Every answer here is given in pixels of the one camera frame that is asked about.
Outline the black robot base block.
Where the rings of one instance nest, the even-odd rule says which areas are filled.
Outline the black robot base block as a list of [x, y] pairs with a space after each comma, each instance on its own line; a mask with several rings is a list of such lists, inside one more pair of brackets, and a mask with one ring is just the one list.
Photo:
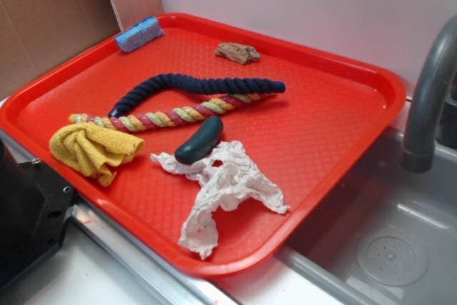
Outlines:
[[46, 163], [16, 161], [1, 143], [1, 291], [63, 245], [74, 187]]

